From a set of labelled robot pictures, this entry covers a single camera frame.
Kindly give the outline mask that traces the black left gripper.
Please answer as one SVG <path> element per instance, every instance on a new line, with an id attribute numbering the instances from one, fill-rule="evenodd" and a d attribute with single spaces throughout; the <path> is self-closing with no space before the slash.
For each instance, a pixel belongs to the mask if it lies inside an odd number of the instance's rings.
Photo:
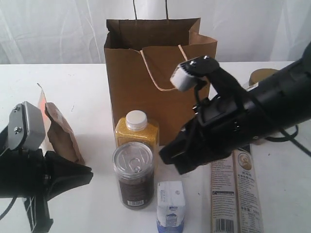
<path id="1" fill-rule="evenodd" d="M 3 219 L 18 198 L 23 199 L 31 228 L 50 228 L 48 200 L 71 189 L 87 185 L 93 178 L 90 167 L 71 162 L 54 151 L 9 150 L 0 155 L 0 197 L 11 198 L 0 214 Z"/>

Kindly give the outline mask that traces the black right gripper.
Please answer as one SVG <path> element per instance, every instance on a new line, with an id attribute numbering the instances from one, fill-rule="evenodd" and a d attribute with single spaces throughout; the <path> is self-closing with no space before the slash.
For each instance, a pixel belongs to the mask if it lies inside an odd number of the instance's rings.
<path id="1" fill-rule="evenodd" d="M 192 109 L 189 127 L 159 153 L 164 164 L 174 164 L 180 175 L 225 159 L 234 149 L 265 137 L 265 113 L 249 97 L 201 100 Z"/>

